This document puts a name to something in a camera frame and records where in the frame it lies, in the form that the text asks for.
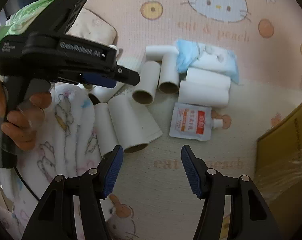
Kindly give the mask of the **person left hand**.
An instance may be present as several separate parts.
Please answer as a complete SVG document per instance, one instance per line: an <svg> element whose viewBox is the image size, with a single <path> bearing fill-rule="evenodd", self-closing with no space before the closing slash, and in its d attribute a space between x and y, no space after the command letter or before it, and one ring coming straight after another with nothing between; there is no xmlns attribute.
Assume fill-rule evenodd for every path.
<svg viewBox="0 0 302 240"><path fill-rule="evenodd" d="M33 105L25 113L20 110L10 111L6 114L6 99L0 81L0 117L7 116L7 121L1 125L3 133L8 135L23 151L29 151L35 147L37 128L44 121L44 109L52 103L51 93L37 93L30 97Z"/></svg>

